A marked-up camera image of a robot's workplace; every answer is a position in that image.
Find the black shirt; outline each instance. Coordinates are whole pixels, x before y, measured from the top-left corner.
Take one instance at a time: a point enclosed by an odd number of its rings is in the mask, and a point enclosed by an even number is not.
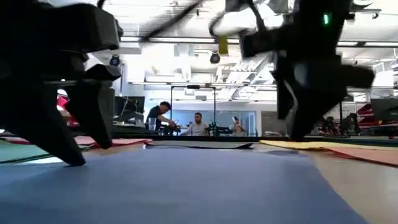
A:
[[[150,109],[149,114],[147,116],[147,121],[146,124],[149,124],[149,118],[156,118],[156,130],[159,130],[160,125],[162,122],[157,119],[157,117],[160,115],[160,108],[159,106],[154,106],[152,109]]]

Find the yellow tag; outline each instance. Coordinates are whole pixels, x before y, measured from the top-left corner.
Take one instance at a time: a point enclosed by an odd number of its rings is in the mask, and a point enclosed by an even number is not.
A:
[[[228,37],[218,37],[218,53],[220,55],[228,55]]]

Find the yellow mat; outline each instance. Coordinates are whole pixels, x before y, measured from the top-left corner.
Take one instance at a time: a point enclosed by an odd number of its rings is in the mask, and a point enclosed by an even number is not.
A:
[[[336,142],[287,142],[287,141],[260,140],[260,143],[267,144],[270,146],[285,147],[288,149],[300,149],[300,150],[322,150],[322,149],[327,149],[328,147],[355,147],[360,149],[398,151],[398,147],[364,146],[364,145],[343,144]]]

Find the green led light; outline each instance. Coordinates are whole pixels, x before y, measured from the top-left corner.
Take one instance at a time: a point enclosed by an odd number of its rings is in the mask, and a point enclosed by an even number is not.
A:
[[[330,23],[330,16],[328,14],[323,15],[323,25],[328,25]]]

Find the red mat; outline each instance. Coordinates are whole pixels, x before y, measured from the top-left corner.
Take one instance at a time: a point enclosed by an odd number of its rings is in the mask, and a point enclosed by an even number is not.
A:
[[[2,137],[8,142],[14,144],[30,144],[29,141],[19,138],[19,137]],[[77,136],[75,137],[75,141],[78,145],[89,146],[95,145],[95,147],[99,147],[93,138],[89,136]],[[148,142],[152,142],[151,139],[113,139],[113,146],[128,146],[132,144],[145,144]]]
[[[328,149],[337,156],[344,158],[359,159],[398,167],[398,151],[359,149],[353,147],[328,147]]]

